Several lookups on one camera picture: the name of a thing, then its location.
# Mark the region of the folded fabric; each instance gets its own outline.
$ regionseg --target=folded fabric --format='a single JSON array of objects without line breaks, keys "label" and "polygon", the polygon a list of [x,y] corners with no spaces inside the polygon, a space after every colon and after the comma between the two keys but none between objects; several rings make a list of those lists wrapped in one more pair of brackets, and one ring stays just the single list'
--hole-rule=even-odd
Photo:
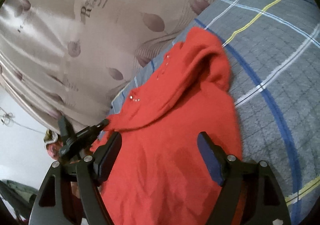
[{"label": "folded fabric", "polygon": [[107,132],[92,150],[111,132],[121,133],[121,151],[101,192],[116,225],[206,223],[220,187],[201,158],[197,135],[206,131],[227,154],[242,156],[230,74],[219,39],[192,28],[130,92],[121,112],[108,117]]}]

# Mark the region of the beige curtain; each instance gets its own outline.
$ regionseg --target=beige curtain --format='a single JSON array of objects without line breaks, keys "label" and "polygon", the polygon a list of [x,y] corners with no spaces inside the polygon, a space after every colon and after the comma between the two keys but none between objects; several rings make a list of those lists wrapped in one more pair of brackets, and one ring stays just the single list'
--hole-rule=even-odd
[{"label": "beige curtain", "polygon": [[214,0],[6,0],[0,83],[58,131],[96,124],[116,94]]}]

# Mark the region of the gray blanket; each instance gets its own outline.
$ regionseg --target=gray blanket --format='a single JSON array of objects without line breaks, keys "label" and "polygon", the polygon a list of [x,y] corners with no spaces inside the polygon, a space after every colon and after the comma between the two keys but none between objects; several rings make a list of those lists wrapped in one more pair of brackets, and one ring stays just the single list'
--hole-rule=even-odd
[{"label": "gray blanket", "polygon": [[[217,0],[193,27],[220,37],[234,74],[245,161],[265,160],[298,224],[320,194],[320,12],[314,0]],[[144,84],[163,54],[112,102],[117,114],[129,91]]]}]

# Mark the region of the red fabric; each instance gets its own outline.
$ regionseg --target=red fabric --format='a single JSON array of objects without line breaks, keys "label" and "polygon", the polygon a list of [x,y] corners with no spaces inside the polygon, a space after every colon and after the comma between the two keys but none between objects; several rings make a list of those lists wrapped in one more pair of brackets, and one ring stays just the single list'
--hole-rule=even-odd
[{"label": "red fabric", "polygon": [[227,154],[241,158],[234,102],[228,95],[230,65],[219,39],[193,28],[121,112],[107,133],[122,149],[101,192],[116,225],[206,223],[220,187],[211,180],[197,147],[206,131]]}]

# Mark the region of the red garment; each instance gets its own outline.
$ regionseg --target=red garment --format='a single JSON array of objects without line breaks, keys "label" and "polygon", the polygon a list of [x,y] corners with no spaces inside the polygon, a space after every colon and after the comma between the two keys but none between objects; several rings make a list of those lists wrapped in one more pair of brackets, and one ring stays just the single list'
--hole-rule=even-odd
[{"label": "red garment", "polygon": [[193,28],[122,110],[109,117],[105,144],[119,131],[123,145],[102,199],[115,225],[206,223],[220,187],[197,147],[206,131],[241,158],[240,132],[229,89],[230,65],[219,39]]}]

